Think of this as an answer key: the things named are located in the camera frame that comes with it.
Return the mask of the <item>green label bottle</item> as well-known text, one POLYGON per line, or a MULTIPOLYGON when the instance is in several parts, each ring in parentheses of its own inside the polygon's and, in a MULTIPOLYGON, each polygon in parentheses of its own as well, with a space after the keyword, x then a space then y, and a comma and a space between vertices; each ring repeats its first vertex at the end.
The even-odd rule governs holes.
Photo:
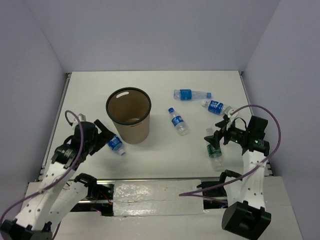
POLYGON ((207 142, 206 149, 215 171, 221 171, 224 168, 224 159, 221 148, 214 148, 209 142, 207 142))

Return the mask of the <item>blue label bottle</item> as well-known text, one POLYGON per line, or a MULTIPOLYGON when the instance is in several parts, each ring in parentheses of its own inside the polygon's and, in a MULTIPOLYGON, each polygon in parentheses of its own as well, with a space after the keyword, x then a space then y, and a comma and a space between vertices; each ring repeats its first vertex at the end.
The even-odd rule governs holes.
POLYGON ((187 135, 189 133, 189 128, 182 116, 173 107, 168 109, 168 113, 170 115, 170 121, 177 133, 180 136, 187 135))
POLYGON ((173 98, 178 101, 206 100, 212 98, 212 93, 204 91, 194 91, 191 89, 175 89, 173 91, 173 98))
POLYGON ((229 115, 234 111, 231 106, 215 100, 204 100, 201 103, 201 106, 204 107, 208 112, 218 116, 229 115))

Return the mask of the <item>blue label bottle top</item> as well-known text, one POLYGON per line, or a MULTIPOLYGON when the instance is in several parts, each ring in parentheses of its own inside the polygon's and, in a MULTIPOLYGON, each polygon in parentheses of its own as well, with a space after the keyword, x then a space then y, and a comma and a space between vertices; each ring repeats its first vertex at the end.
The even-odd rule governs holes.
POLYGON ((178 101, 206 100, 212 98, 212 93, 204 91, 194 91, 191 89, 175 89, 173 91, 173 98, 178 101))

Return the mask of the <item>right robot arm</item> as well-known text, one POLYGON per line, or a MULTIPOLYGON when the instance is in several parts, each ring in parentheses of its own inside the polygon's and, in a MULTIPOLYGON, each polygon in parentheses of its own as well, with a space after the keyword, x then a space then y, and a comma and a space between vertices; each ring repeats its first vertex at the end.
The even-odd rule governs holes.
POLYGON ((272 215, 266 211, 264 201, 264 177, 266 157, 270 144, 264 140, 268 120, 257 116, 250 118, 247 127, 236 127, 235 120, 227 115, 216 123, 218 130, 204 139, 213 147, 220 141, 239 144, 242 148, 243 174, 225 170, 220 175, 217 190, 227 196, 228 207, 224 211, 221 227, 223 230, 257 240, 271 223, 272 215))

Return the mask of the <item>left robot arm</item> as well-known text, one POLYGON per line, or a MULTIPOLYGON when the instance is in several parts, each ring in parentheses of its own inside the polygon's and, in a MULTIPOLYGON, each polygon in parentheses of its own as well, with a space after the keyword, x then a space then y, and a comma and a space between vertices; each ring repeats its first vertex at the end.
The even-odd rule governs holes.
POLYGON ((77 175, 73 181, 70 178, 87 156, 98 152, 113 137, 114 133, 98 119, 75 126, 74 134, 55 149, 37 196, 31 197, 14 219, 1 222, 3 239, 53 240, 62 219, 79 201, 96 199, 112 191, 112 187, 98 184, 95 177, 86 173, 77 175))

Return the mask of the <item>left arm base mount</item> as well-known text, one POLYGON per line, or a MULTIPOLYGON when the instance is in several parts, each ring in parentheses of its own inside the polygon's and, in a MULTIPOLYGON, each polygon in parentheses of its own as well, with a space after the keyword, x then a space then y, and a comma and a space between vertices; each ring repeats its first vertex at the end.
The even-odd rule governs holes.
POLYGON ((98 184, 90 196, 79 201, 71 212, 97 212, 104 217, 112 217, 114 184, 98 184))

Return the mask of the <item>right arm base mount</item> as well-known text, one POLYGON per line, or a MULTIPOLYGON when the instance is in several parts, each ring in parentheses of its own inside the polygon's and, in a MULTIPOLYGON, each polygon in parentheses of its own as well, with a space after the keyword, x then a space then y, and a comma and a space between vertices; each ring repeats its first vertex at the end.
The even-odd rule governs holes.
MULTIPOLYGON (((215 186, 218 184, 219 184, 218 181, 202 181, 201 184, 199 184, 197 186, 197 188, 204 189, 204 188, 208 188, 208 187, 215 186)), ((213 201, 213 200, 209 200, 209 199, 205 198, 203 200, 203 208, 205 210, 226 209, 228 207, 228 204, 226 203, 227 202, 227 194, 226 194, 226 191, 222 187, 203 192, 202 195, 206 196, 206 197, 217 198, 217 199, 225 202, 225 203, 217 202, 217 201, 213 201)))

